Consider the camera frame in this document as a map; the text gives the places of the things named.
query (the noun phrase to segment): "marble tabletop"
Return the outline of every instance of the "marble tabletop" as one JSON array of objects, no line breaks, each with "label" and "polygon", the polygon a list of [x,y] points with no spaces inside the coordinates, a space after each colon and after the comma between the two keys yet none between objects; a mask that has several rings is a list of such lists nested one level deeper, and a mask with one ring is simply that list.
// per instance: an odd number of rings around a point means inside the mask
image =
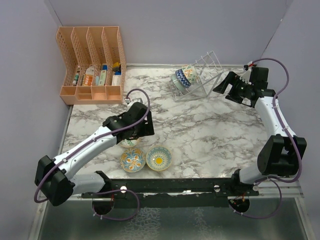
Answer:
[{"label": "marble tabletop", "polygon": [[[212,92],[210,97],[174,102],[169,80],[176,68],[128,67],[124,91],[133,88],[146,91],[151,100],[155,134],[143,137],[137,145],[145,153],[153,145],[163,145],[172,153],[171,166],[161,172],[147,165],[136,173],[125,172],[120,156],[126,148],[116,145],[99,154],[78,173],[103,171],[109,178],[225,178],[239,168],[257,160],[267,141],[263,123],[254,108],[225,99]],[[225,68],[241,73],[241,68]],[[133,92],[132,98],[146,98]],[[63,151],[67,151],[90,136],[110,116],[127,110],[120,105],[75,105],[70,117]]]}]

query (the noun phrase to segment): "cable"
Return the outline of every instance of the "cable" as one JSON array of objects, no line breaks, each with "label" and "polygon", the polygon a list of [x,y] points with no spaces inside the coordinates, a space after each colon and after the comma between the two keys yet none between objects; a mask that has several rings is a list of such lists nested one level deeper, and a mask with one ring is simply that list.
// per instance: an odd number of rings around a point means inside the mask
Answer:
[{"label": "cable", "polygon": [[126,220],[133,219],[138,214],[139,209],[140,209],[139,197],[134,191],[131,191],[129,189],[117,189],[117,190],[112,190],[112,191],[97,192],[95,194],[96,195],[103,195],[103,194],[112,194],[112,193],[117,193],[117,192],[122,192],[122,191],[126,191],[126,192],[129,192],[129,193],[133,194],[133,196],[136,199],[136,203],[137,203],[136,210],[134,211],[134,213],[131,216],[128,216],[128,217],[125,217],[125,218],[114,218],[114,217],[110,217],[110,216],[99,215],[99,214],[96,213],[95,207],[92,205],[92,210],[94,212],[93,216],[97,215],[101,219],[109,219],[109,220],[113,220],[113,221],[126,221]]},{"label": "cable", "polygon": [[[98,140],[100,138],[103,138],[105,136],[108,136],[108,135],[111,135],[111,134],[116,134],[116,133],[119,133],[121,131],[124,131],[124,130],[127,130],[127,129],[130,129],[130,128],[133,128],[134,126],[140,124],[148,115],[149,111],[150,111],[150,98],[148,96],[148,94],[143,91],[142,89],[140,88],[134,88],[132,90],[130,90],[126,97],[125,98],[128,98],[129,97],[129,94],[134,92],[134,91],[140,91],[142,92],[145,96],[146,96],[146,99],[148,101],[148,107],[146,109],[146,112],[145,114],[138,120],[136,121],[135,123],[129,125],[129,126],[126,126],[126,127],[123,127],[123,128],[120,128],[120,129],[116,129],[116,130],[113,130],[113,131],[110,131],[110,132],[107,132],[107,133],[104,133],[104,134],[101,134],[101,135],[98,135],[95,139]],[[58,162],[53,168],[51,168],[46,175],[44,175],[44,177],[42,178],[42,180],[40,181],[39,185],[37,186],[36,190],[35,190],[35,193],[34,193],[34,201],[38,204],[40,203],[44,203],[45,201],[47,201],[48,199],[45,198],[45,199],[42,199],[42,200],[39,200],[38,199],[38,194],[43,186],[43,184],[45,183],[45,181],[47,180],[47,178],[50,176],[50,174],[55,171],[61,164],[63,164],[65,161],[69,160],[71,157],[73,157],[76,153],[78,153],[79,151],[81,151],[83,148],[85,148],[86,146],[88,146],[89,144],[93,143],[94,140],[89,140],[87,141],[85,144],[81,145],[80,147],[78,147],[74,152],[70,153],[68,156],[65,157],[65,160],[62,160],[60,162]]]},{"label": "cable", "polygon": [[280,91],[278,91],[278,92],[274,95],[274,97],[273,97],[273,99],[272,99],[272,105],[273,105],[273,109],[274,109],[274,111],[275,111],[275,115],[276,115],[276,117],[278,118],[282,129],[283,129],[284,132],[287,134],[287,136],[289,137],[289,139],[290,139],[290,141],[291,141],[291,143],[292,143],[292,146],[293,146],[293,148],[294,148],[295,154],[296,154],[297,159],[298,159],[298,166],[299,166],[299,167],[298,167],[298,172],[297,172],[296,176],[295,176],[293,179],[291,179],[291,180],[284,180],[284,179],[282,179],[282,178],[280,178],[280,177],[277,177],[277,176],[268,176],[267,179],[276,179],[276,180],[278,180],[278,181],[280,181],[280,182],[290,184],[290,183],[293,183],[293,182],[297,181],[297,180],[300,178],[300,176],[301,176],[301,173],[302,173],[302,159],[301,159],[301,155],[300,155],[299,150],[298,150],[298,146],[297,146],[297,144],[295,143],[295,140],[294,140],[293,136],[291,136],[290,132],[288,131],[287,126],[285,125],[284,121],[282,120],[282,118],[281,118],[281,116],[280,116],[280,113],[279,113],[279,111],[278,111],[278,108],[277,108],[277,106],[276,106],[276,99],[277,99],[277,97],[279,96],[280,93],[282,93],[282,92],[287,88],[287,86],[288,86],[288,84],[289,84],[289,73],[288,73],[288,70],[287,70],[286,66],[285,66],[282,62],[280,62],[280,61],[277,60],[277,59],[270,58],[270,57],[265,57],[265,58],[261,58],[261,59],[254,60],[254,61],[252,61],[252,64],[253,64],[253,63],[256,63],[256,62],[259,62],[259,61],[262,61],[262,60],[274,61],[274,62],[280,64],[280,65],[283,67],[284,71],[285,71],[285,75],[286,75],[285,85],[284,85],[283,88],[280,89]]},{"label": "cable", "polygon": [[236,213],[236,214],[238,214],[240,216],[249,218],[249,219],[268,219],[268,218],[271,218],[271,217],[275,216],[279,212],[280,207],[282,205],[282,192],[281,192],[281,189],[280,189],[279,185],[274,180],[272,180],[272,179],[269,179],[269,180],[276,185],[276,187],[279,190],[279,196],[280,196],[280,202],[279,202],[278,206],[276,207],[276,209],[272,213],[270,213],[267,216],[252,216],[252,215],[244,214],[243,212],[238,212],[237,210],[233,209],[230,204],[229,204],[229,207],[233,210],[234,213]]}]

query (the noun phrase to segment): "organizer compartment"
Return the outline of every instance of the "organizer compartment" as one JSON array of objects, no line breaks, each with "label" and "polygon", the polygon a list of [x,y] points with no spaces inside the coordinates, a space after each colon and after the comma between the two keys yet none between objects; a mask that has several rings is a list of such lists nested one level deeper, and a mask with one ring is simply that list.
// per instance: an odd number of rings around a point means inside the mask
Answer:
[{"label": "organizer compartment", "polygon": [[[66,104],[122,103],[127,63],[119,27],[59,27],[56,40],[66,66],[66,75],[60,92],[60,97]],[[121,64],[121,84],[111,86],[112,67],[116,62]],[[98,86],[96,76],[100,75],[102,64],[107,65],[107,76],[105,85]],[[94,68],[92,84],[83,86],[84,74],[91,65]],[[78,68],[79,79],[77,85],[73,86]]]}]

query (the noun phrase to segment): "gray wall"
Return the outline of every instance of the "gray wall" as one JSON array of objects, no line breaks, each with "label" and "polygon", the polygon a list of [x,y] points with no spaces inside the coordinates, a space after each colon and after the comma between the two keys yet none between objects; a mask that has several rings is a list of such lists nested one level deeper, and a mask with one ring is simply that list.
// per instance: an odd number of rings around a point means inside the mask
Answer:
[{"label": "gray wall", "polygon": [[292,0],[49,0],[64,26],[120,26],[128,63],[260,57]]},{"label": "gray wall", "polygon": [[58,153],[67,118],[57,24],[43,0],[1,1],[0,239],[27,239],[38,160]]},{"label": "gray wall", "polygon": [[[282,61],[289,71],[290,83],[279,101],[287,122],[308,144],[300,183],[317,239],[320,239],[319,11],[319,0],[293,1],[262,56]],[[269,86],[279,90],[286,81],[281,66],[273,62],[260,65],[269,67]]]}]

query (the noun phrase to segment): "dish rack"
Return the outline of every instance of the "dish rack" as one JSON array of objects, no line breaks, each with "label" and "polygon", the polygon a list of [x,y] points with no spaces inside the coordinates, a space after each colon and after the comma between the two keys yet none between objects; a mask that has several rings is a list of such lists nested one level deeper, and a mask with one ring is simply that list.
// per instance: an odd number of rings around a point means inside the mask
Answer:
[{"label": "dish rack", "polygon": [[[174,84],[172,79],[169,81],[172,96],[175,102],[187,102],[197,99],[209,97],[215,86],[217,85],[222,73],[224,72],[214,51],[207,52],[205,56],[201,56],[199,60],[191,64],[198,73],[197,81],[189,88],[186,88],[188,93],[183,94]],[[207,92],[205,85],[215,79],[212,87]]]},{"label": "dish rack", "polygon": [[[123,101],[127,63],[118,26],[59,27],[56,42],[60,48],[66,74],[60,97],[67,105],[120,104]],[[121,83],[112,86],[113,64],[121,64]],[[101,65],[107,65],[105,85],[96,85]],[[83,76],[93,65],[91,86],[82,86]],[[79,69],[76,86],[73,80]]]}]

